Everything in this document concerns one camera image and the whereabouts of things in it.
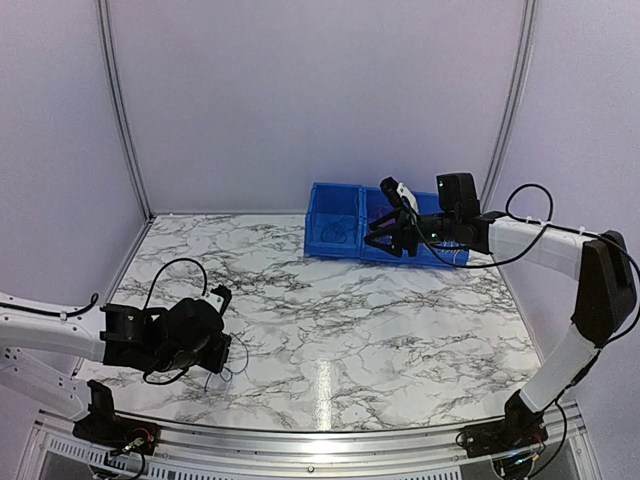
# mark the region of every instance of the metal corner post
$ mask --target metal corner post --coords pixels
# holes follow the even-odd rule
[[[140,171],[140,165],[138,163],[138,157],[136,155],[136,149],[131,136],[129,121],[127,119],[127,113],[122,97],[115,48],[113,45],[109,2],[108,0],[96,0],[96,6],[98,9],[100,44],[102,47],[102,56],[105,62],[111,103],[113,104],[113,111],[116,119],[116,127],[122,143],[122,151],[124,153],[127,171],[131,178],[131,184],[133,186],[133,191],[136,196],[140,213],[142,214],[145,222],[149,222],[153,218],[153,212],[151,211],[149,198],[144,188],[142,173]]]
[[[511,85],[507,95],[502,122],[498,131],[498,137],[493,147],[493,154],[489,164],[489,171],[482,187],[480,195],[480,206],[482,211],[489,209],[489,204],[496,188],[498,177],[504,159],[507,154],[509,138],[513,129],[513,124],[524,91],[527,77],[527,69],[531,57],[531,47],[533,43],[534,26],[537,12],[537,0],[525,0],[522,9],[522,23],[520,25],[520,39],[516,52],[513,73],[511,75]]]

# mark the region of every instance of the marble surface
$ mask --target marble surface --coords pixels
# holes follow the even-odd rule
[[[204,263],[234,294],[226,331],[248,347],[229,380],[200,368],[156,387],[140,372],[85,362],[119,410],[183,422],[278,430],[376,430],[499,415],[539,368],[497,270],[411,269],[303,256],[304,216],[168,216],[156,220],[114,303],[142,306],[167,261]],[[472,257],[472,262],[489,259]],[[151,306],[202,288],[176,264]],[[245,363],[238,341],[231,370]]]

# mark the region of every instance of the wire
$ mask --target wire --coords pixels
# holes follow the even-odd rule
[[[505,211],[507,213],[507,215],[511,218],[513,218],[514,220],[518,220],[518,221],[525,221],[524,219],[519,219],[518,217],[515,217],[514,215],[511,214],[511,212],[509,211],[509,206],[511,205],[511,202],[513,201],[513,199],[515,198],[515,196],[521,192],[522,190],[525,190],[527,188],[537,188],[539,190],[542,190],[547,198],[549,199],[549,212],[547,214],[547,222],[551,221],[551,218],[553,217],[553,197],[551,196],[551,192],[549,192],[549,190],[547,190],[545,187],[543,187],[542,185],[539,185],[537,183],[525,183],[524,185],[520,185],[518,188],[516,188],[513,192],[511,192],[511,195],[509,195],[509,198],[507,200],[507,204],[505,206]],[[422,240],[422,242],[426,245],[426,247],[429,249],[429,251],[431,252],[431,254],[436,257],[438,260],[440,260],[442,263],[444,263],[445,265],[449,265],[450,267],[456,267],[456,268],[464,268],[467,270],[478,270],[480,268],[491,268],[491,267],[501,267],[502,265],[508,265],[509,263],[513,263],[517,260],[520,260],[522,257],[524,257],[527,253],[529,253],[531,251],[531,249],[536,245],[536,243],[538,243],[538,241],[542,238],[542,236],[544,235],[544,232],[547,231],[547,228],[549,228],[549,224],[545,224],[542,229],[540,229],[540,232],[538,233],[538,235],[536,235],[536,237],[531,241],[531,243],[522,251],[520,252],[518,255],[516,255],[513,258],[509,258],[507,260],[500,260],[498,262],[494,262],[494,263],[485,263],[482,265],[458,265],[457,263],[453,263],[450,262],[448,260],[445,260],[444,258],[442,258],[438,252],[436,252],[435,248],[431,245],[431,243],[429,243],[429,241],[424,238],[424,235],[422,234],[422,231],[420,230],[420,227],[418,226],[418,222],[417,222],[417,214],[416,212],[413,210],[413,208],[411,208],[410,205],[406,204],[407,208],[409,209],[409,214],[411,216],[411,223],[414,225],[416,231],[418,232],[418,235],[420,236],[420,239]]]
[[[156,286],[156,282],[158,281],[158,277],[160,276],[160,274],[170,265],[173,265],[174,263],[178,263],[178,262],[189,262],[189,263],[193,263],[194,265],[196,265],[200,271],[202,272],[202,276],[204,278],[204,286],[202,287],[202,296],[207,294],[207,283],[208,283],[208,278],[207,278],[207,271],[204,269],[204,267],[202,266],[202,264],[200,262],[198,262],[197,260],[194,260],[193,258],[187,258],[187,257],[182,257],[182,258],[176,258],[174,260],[171,260],[168,263],[165,263],[162,268],[160,268],[160,270],[158,270],[158,273],[156,273],[156,276],[153,278],[153,281],[151,282],[151,287],[149,287],[149,293],[147,293],[147,300],[144,302],[144,307],[142,307],[142,309],[146,309],[147,306],[149,305],[149,300],[151,300],[151,294],[153,293],[153,289]]]
[[[222,368],[222,371],[223,371],[223,372],[224,372],[224,371],[226,371],[226,372],[228,372],[228,373],[231,375],[231,376],[229,377],[229,379],[227,380],[226,378],[224,378],[224,376],[222,376],[222,372],[220,372],[220,373],[218,374],[218,375],[220,375],[220,378],[222,379],[222,381],[223,381],[224,383],[229,383],[229,382],[231,382],[231,380],[233,380],[233,377],[234,377],[235,375],[240,375],[241,373],[243,373],[244,371],[246,371],[246,370],[247,370],[247,367],[249,366],[249,347],[247,347],[247,344],[246,344],[246,343],[244,343],[242,340],[240,340],[240,338],[239,338],[235,333],[232,333],[232,334],[231,334],[231,336],[232,336],[233,338],[235,338],[235,339],[236,339],[236,340],[237,340],[237,341],[238,341],[238,342],[239,342],[239,343],[244,347],[244,350],[245,350],[245,352],[246,352],[247,358],[246,358],[246,361],[245,361],[245,363],[244,363],[244,367],[242,367],[242,368],[241,368],[240,370],[238,370],[237,372],[234,372],[233,370],[230,370],[228,367],[223,367],[223,368]],[[211,380],[211,376],[212,376],[212,375],[213,375],[212,373],[209,373],[209,375],[207,376],[207,381],[206,381],[206,382],[204,382],[204,389],[203,389],[203,390],[204,390],[204,393],[207,393],[207,386],[209,385],[209,380]]]
[[[78,317],[80,315],[84,315],[85,313],[87,313],[89,310],[91,310],[93,307],[96,306],[96,303],[98,303],[98,298],[100,298],[100,295],[98,295],[97,293],[94,293],[93,295],[91,295],[91,300],[86,306],[74,312],[67,313],[66,314],[67,318],[73,318],[73,317]],[[62,311],[52,312],[50,310],[40,310],[39,308],[25,307],[24,305],[14,305],[13,303],[5,303],[5,302],[0,302],[0,307],[10,308],[11,310],[18,310],[19,312],[43,315],[45,317],[61,317],[64,314],[64,312]]]
[[[185,376],[185,374],[189,371],[188,368],[183,368],[182,371],[180,373],[178,373],[177,375],[175,375],[174,377],[170,378],[169,380],[165,380],[163,382],[150,382],[149,379],[149,375],[151,375],[154,371],[151,370],[150,372],[145,372],[142,374],[142,381],[148,385],[171,385],[174,382],[177,382],[178,380],[180,380],[182,377]]]
[[[138,470],[138,473],[136,473],[133,477],[128,478],[127,480],[138,480],[140,477],[142,477],[142,474],[144,473],[144,469],[147,466],[147,459],[144,456],[144,453],[142,452],[138,452],[140,454],[140,458],[142,459],[142,465],[140,465],[140,470]]]
[[[144,456],[144,453],[142,453],[139,450],[132,450],[132,452],[137,453],[138,455],[140,455],[140,460],[142,462],[142,464],[140,465],[140,470],[138,470],[138,473],[136,473],[133,477],[128,477],[125,478],[123,477],[121,474],[118,474],[117,476],[113,477],[111,475],[113,475],[112,472],[110,471],[106,471],[106,472],[95,472],[93,470],[93,467],[91,465],[87,465],[89,467],[89,471],[91,472],[91,474],[93,475],[93,478],[103,478],[103,479],[109,479],[109,480],[138,480],[139,478],[142,477],[142,475],[144,474],[144,469],[147,467],[147,459]],[[107,463],[107,458],[108,458],[108,454],[105,455],[104,457],[104,464],[107,467],[111,467],[111,465],[109,465]]]
[[[562,421],[564,423],[564,427],[562,429],[562,439],[560,440],[560,443],[558,444],[557,450],[555,452],[553,452],[553,455],[551,455],[551,458],[549,460],[547,460],[547,463],[542,465],[542,467],[540,467],[537,472],[532,473],[531,475],[529,475],[529,479],[537,477],[540,474],[540,472],[542,472],[545,468],[547,468],[549,466],[549,464],[556,459],[556,457],[558,456],[558,454],[562,450],[562,447],[564,446],[564,442],[567,440],[567,430],[569,429],[569,425],[568,425],[568,422],[567,422],[567,414],[564,413],[564,409],[560,406],[560,404],[558,403],[558,400],[556,400],[554,403],[555,403],[556,407],[558,407],[558,410],[560,410],[560,413],[562,414]]]
[[[545,193],[545,195],[547,196],[547,199],[549,199],[549,213],[547,214],[547,222],[550,222],[551,218],[553,217],[553,196],[551,195],[551,192],[547,190],[546,187],[538,183],[525,183],[524,185],[520,185],[513,192],[511,192],[511,195],[509,195],[509,198],[507,199],[507,204],[504,207],[504,211],[507,214],[507,216],[519,222],[527,221],[524,218],[516,217],[509,211],[509,206],[511,205],[511,202],[516,197],[516,195],[520,193],[522,190],[526,190],[527,188],[537,188],[538,190],[542,190]]]

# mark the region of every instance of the black cable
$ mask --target black cable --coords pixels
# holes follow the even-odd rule
[[[188,371],[189,371],[188,368],[183,368],[182,371],[180,371],[180,373],[170,378],[169,380],[165,380],[164,382],[150,382],[148,378],[149,378],[149,375],[153,373],[153,370],[152,370],[150,372],[145,372],[142,374],[142,381],[148,385],[171,385],[172,383],[177,382],[182,377],[184,377]]]
[[[547,222],[551,221],[551,218],[553,218],[553,196],[551,195],[551,192],[549,190],[547,190],[546,187],[538,184],[538,183],[525,183],[524,185],[520,185],[518,188],[516,188],[513,192],[511,192],[511,195],[509,195],[509,198],[507,199],[507,203],[504,207],[504,212],[507,214],[507,216],[509,218],[512,218],[514,220],[517,220],[519,222],[527,222],[526,219],[524,218],[520,218],[520,217],[516,217],[515,215],[513,215],[510,211],[509,211],[509,206],[511,205],[511,202],[513,201],[513,199],[515,198],[515,196],[520,193],[522,190],[525,190],[527,188],[537,188],[538,190],[542,190],[545,195],[547,196],[547,199],[549,199],[549,213],[547,214]]]
[[[549,190],[547,190],[545,187],[543,187],[542,185],[539,185],[537,183],[525,183],[524,185],[520,185],[513,192],[511,192],[511,195],[509,195],[509,198],[507,199],[507,204],[505,206],[505,211],[506,211],[507,215],[510,218],[513,218],[514,220],[525,221],[526,222],[526,220],[519,219],[518,217],[515,217],[513,214],[511,214],[511,212],[509,211],[509,206],[511,205],[511,202],[513,201],[515,196],[520,191],[525,190],[527,188],[537,188],[539,190],[542,190],[547,195],[547,198],[549,199],[549,213],[547,214],[547,222],[551,221],[551,218],[553,217],[553,197],[551,196],[551,192],[549,192]],[[509,258],[507,260],[500,260],[500,261],[494,262],[494,263],[485,263],[483,265],[458,265],[457,263],[453,263],[453,262],[449,262],[448,260],[445,260],[444,258],[442,258],[438,254],[438,252],[435,251],[434,247],[432,247],[432,245],[429,243],[429,241],[426,238],[424,238],[424,235],[422,234],[422,231],[420,230],[420,227],[418,226],[416,212],[413,210],[413,208],[411,208],[410,205],[407,205],[407,207],[408,207],[409,213],[411,215],[411,222],[415,226],[416,231],[418,232],[418,235],[420,236],[420,239],[427,246],[427,248],[429,249],[431,254],[434,257],[436,257],[438,260],[440,260],[442,263],[444,263],[445,265],[449,265],[450,267],[456,267],[456,268],[464,268],[464,269],[467,269],[467,270],[478,270],[480,268],[501,267],[502,265],[508,265],[509,263],[513,263],[513,262],[515,262],[517,260],[520,260],[522,257],[524,257],[527,253],[529,253],[531,251],[531,249],[536,245],[536,243],[538,243],[538,241],[544,235],[544,232],[546,232],[547,228],[549,227],[548,223],[545,224],[542,227],[542,229],[540,230],[540,233],[538,233],[538,235],[536,235],[536,237],[531,241],[531,243],[522,252],[520,252],[518,255],[516,255],[513,258]]]
[[[82,307],[80,310],[75,310],[73,312],[67,313],[67,318],[77,317],[79,315],[83,315],[96,306],[98,303],[98,298],[100,296],[97,293],[91,295],[91,300],[89,303]],[[45,317],[60,317],[62,316],[62,312],[52,312],[50,310],[40,310],[39,308],[25,307],[24,305],[14,305],[12,303],[0,302],[0,307],[2,308],[10,308],[11,310],[18,310],[19,312],[33,313],[36,315],[43,315]]]
[[[551,455],[551,458],[549,460],[547,460],[547,463],[542,465],[542,467],[540,467],[537,472],[532,473],[531,475],[529,475],[529,479],[537,477],[540,474],[540,472],[542,472],[545,468],[547,468],[549,466],[549,464],[556,459],[556,457],[560,454],[560,451],[562,450],[562,447],[564,446],[564,442],[567,440],[567,430],[569,429],[569,425],[568,425],[568,422],[567,422],[567,414],[564,413],[564,409],[560,406],[560,404],[558,403],[557,400],[555,401],[555,404],[556,404],[556,407],[558,407],[558,410],[560,410],[560,413],[562,414],[562,421],[564,422],[564,428],[562,430],[562,439],[560,440],[560,443],[558,444],[558,449],[555,452],[553,452],[553,455]]]
[[[158,270],[158,273],[156,273],[156,276],[153,278],[153,281],[151,282],[151,287],[149,287],[149,293],[147,294],[147,300],[144,302],[144,307],[142,307],[142,309],[146,309],[147,306],[149,305],[149,300],[151,300],[151,294],[153,293],[153,289],[156,286],[156,282],[158,281],[158,277],[160,276],[160,274],[170,265],[173,265],[174,263],[178,263],[178,262],[189,262],[189,263],[193,263],[195,264],[200,271],[202,272],[202,276],[204,278],[204,286],[202,287],[202,295],[206,295],[207,294],[207,271],[204,269],[204,267],[202,266],[202,264],[200,262],[198,262],[197,260],[194,260],[193,258],[176,258],[174,260],[171,260],[168,263],[165,263],[162,268],[160,268],[160,270]]]

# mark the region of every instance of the marble pattern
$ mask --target marble pattern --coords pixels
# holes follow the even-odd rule
[[[226,331],[247,345],[248,367],[231,381],[193,368],[165,387],[91,362],[79,376],[111,387],[124,411],[228,427],[354,431],[501,414],[539,368],[497,270],[305,258],[303,238],[303,215],[158,218],[114,303],[142,306],[165,262],[196,258],[212,285],[233,291]],[[173,305],[201,289],[197,268],[176,264],[150,305]],[[234,341],[228,367],[244,362]]]

